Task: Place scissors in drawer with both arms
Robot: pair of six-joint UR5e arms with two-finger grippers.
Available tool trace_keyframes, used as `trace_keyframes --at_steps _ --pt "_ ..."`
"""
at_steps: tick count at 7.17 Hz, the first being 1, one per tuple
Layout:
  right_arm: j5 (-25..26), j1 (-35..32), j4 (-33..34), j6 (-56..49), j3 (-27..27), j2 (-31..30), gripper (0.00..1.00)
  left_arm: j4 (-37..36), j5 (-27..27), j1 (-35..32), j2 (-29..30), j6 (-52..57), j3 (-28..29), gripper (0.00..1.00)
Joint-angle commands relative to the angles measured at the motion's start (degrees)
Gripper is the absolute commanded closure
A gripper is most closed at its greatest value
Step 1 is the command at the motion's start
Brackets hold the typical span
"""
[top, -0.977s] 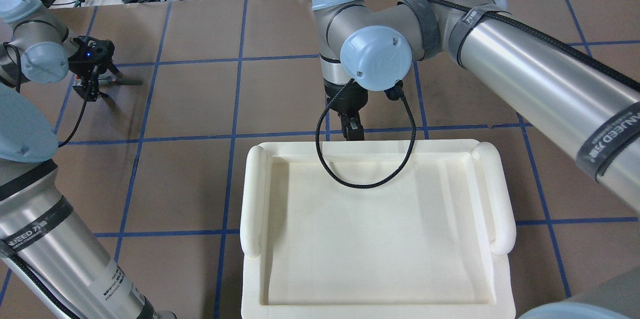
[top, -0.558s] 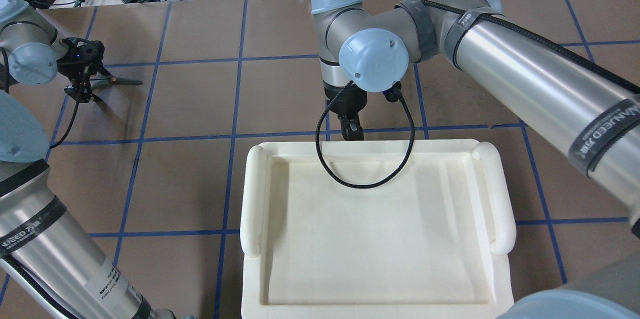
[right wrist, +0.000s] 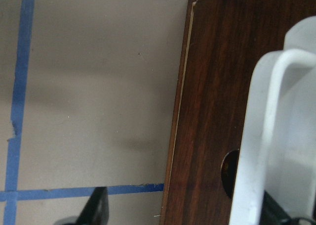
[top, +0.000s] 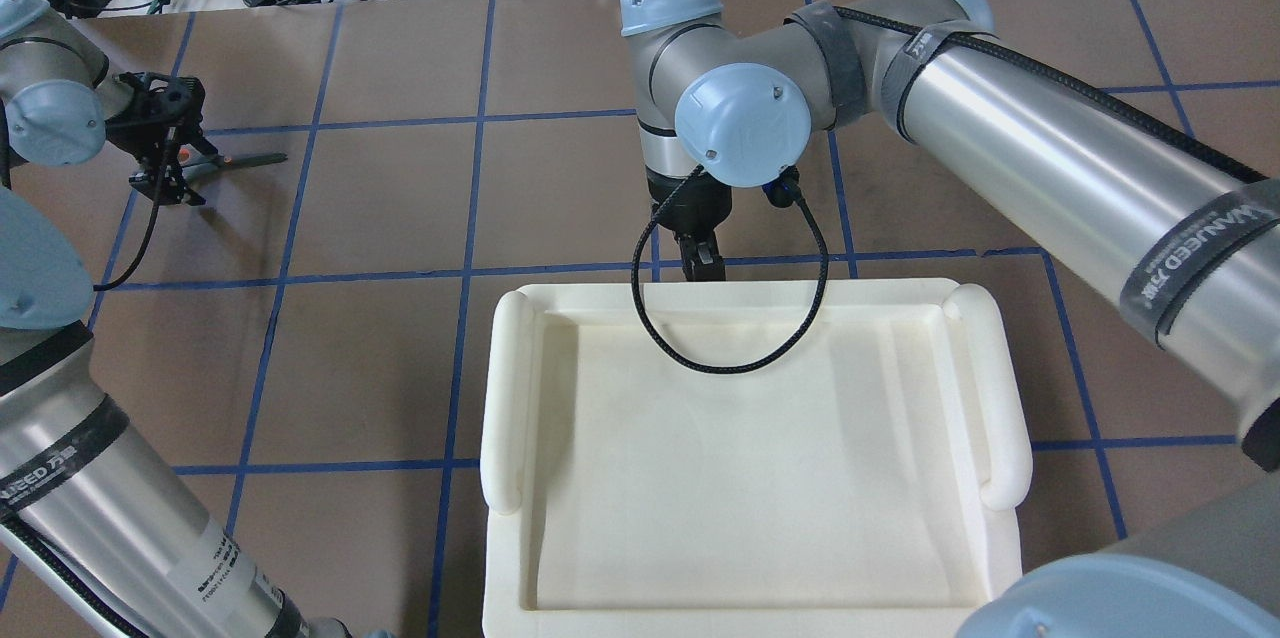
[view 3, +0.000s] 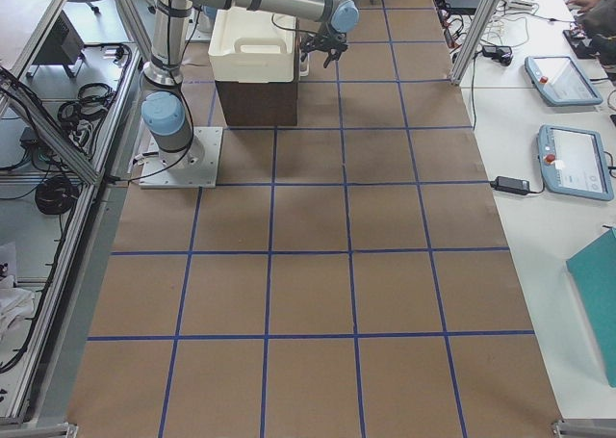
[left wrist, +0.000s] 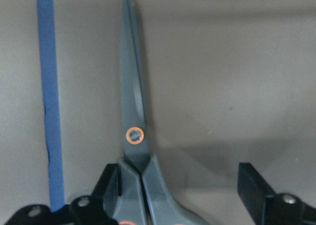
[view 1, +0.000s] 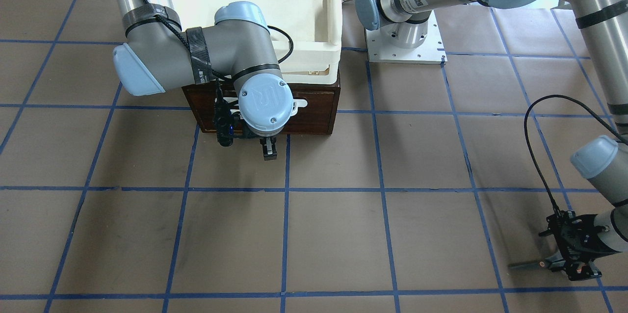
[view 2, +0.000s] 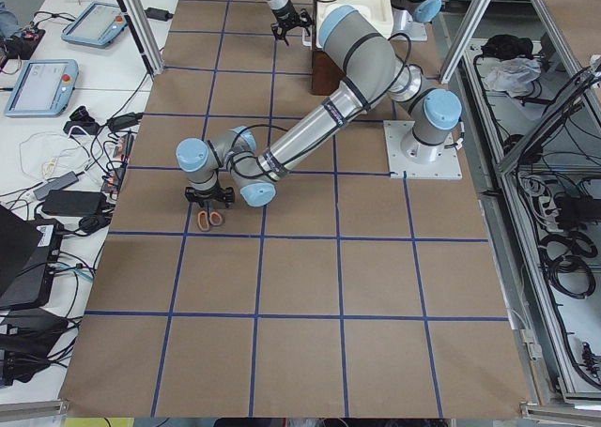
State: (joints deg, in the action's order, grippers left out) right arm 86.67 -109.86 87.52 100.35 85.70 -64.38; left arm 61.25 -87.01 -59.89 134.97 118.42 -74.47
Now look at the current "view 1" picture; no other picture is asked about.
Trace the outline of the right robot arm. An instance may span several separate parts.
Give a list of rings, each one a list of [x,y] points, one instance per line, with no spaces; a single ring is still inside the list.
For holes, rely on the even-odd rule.
[[[294,99],[260,7],[232,2],[218,9],[213,26],[184,29],[172,0],[118,2],[127,42],[115,47],[113,62],[128,93],[213,83],[218,143],[255,138],[264,159],[276,158],[276,136],[292,116]]]

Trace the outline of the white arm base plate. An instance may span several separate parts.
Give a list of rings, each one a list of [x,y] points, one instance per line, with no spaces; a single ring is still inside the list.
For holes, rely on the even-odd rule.
[[[441,64],[448,60],[433,11],[426,22],[394,23],[365,34],[368,60],[373,63]]]

